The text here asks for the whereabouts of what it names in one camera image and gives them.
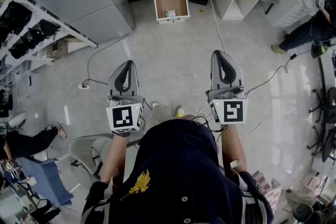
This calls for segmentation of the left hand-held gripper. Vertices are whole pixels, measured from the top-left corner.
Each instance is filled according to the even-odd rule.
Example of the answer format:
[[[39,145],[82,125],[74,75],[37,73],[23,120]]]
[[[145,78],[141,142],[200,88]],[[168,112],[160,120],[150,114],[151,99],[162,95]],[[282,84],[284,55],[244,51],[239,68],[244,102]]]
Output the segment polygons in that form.
[[[144,98],[139,95],[135,63],[128,60],[120,65],[108,81],[109,106],[106,113],[113,134],[129,134],[140,130]]]

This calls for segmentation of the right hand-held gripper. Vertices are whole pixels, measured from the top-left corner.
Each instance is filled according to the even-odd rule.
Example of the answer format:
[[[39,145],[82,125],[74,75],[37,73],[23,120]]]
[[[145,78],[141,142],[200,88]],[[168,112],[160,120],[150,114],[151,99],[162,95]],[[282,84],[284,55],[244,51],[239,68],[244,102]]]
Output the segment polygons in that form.
[[[245,99],[243,71],[228,54],[215,50],[211,58],[212,90],[206,91],[208,104],[216,123],[246,122],[248,100]]]

